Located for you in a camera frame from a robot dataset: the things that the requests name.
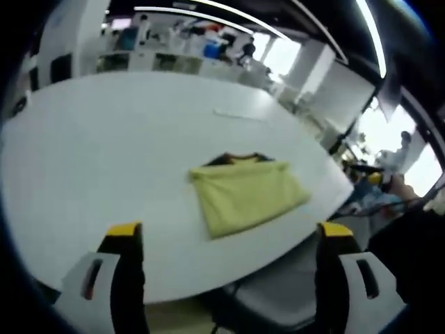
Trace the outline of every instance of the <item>ceiling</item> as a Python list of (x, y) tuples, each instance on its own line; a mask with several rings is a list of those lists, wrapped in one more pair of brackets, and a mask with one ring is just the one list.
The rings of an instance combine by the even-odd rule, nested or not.
[[(187, 0), (176, 0), (190, 3)], [(172, 0), (112, 0), (111, 15), (131, 15), (134, 6), (171, 7)], [(328, 42), (325, 34), (315, 25), (292, 0), (217, 0), (233, 8), (255, 16), (266, 23), (304, 31), (311, 37)], [(378, 80), (377, 57), (368, 27), (355, 0), (300, 0), (325, 26), (340, 48), (350, 59), (352, 67), (364, 75)], [(394, 59), (403, 85), (407, 87), (429, 110), (435, 111), (445, 100), (445, 71), (439, 64), (441, 45), (438, 44), (441, 22), (431, 15), (435, 7), (433, 0), (412, 0), (411, 5), (427, 20), (430, 33), (416, 24), (404, 11), (401, 0), (367, 0), (378, 25), (387, 63)], [(248, 21), (238, 15), (197, 4), (196, 11), (221, 17), (243, 24)]]

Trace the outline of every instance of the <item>floor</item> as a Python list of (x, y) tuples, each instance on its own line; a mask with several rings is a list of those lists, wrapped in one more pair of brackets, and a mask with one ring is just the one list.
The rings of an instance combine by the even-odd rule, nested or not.
[(211, 315), (194, 299), (149, 305), (146, 311), (151, 334), (210, 334), (214, 326)]

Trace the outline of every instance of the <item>window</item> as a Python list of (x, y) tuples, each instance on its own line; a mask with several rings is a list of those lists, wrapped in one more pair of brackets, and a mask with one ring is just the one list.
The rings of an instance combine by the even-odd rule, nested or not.
[(397, 151), (401, 146), (401, 133), (407, 131), (413, 134), (415, 129), (415, 121), (400, 105), (387, 122), (375, 98), (371, 107), (363, 113), (358, 126), (359, 132), (366, 136), (366, 144), (373, 154), (381, 150)]
[(264, 65), (269, 67), (274, 77), (287, 75), (297, 58), (301, 44), (292, 40), (278, 38), (264, 59)]
[(412, 186), (418, 196), (425, 196), (442, 176), (437, 156), (427, 144), (416, 162), (405, 174), (405, 183)]
[(255, 53), (253, 53), (253, 59), (260, 61), (266, 50), (267, 43), (269, 43), (270, 36), (267, 33), (254, 33), (253, 34), (255, 46)]

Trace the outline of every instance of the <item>white table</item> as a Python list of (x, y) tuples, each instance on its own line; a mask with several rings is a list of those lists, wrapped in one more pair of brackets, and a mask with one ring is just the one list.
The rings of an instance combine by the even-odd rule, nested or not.
[[(181, 74), (115, 72), (52, 85), (2, 135), (13, 238), (29, 271), (56, 289), (111, 225), (142, 221), (145, 302), (196, 295), (276, 260), (352, 191), (266, 92)], [(311, 202), (210, 240), (187, 174), (224, 152), (290, 161)]]

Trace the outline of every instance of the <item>white pillar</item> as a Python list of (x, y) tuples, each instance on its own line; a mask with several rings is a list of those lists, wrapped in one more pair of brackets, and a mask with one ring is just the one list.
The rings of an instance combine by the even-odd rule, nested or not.
[(49, 16), (38, 54), (39, 85), (51, 84), (51, 63), (72, 54), (73, 77), (85, 75), (100, 38), (101, 24), (110, 0), (64, 0)]
[(302, 46), (285, 79), (288, 86), (300, 91), (297, 100), (305, 93), (316, 93), (334, 60), (335, 53), (327, 44), (308, 40)]

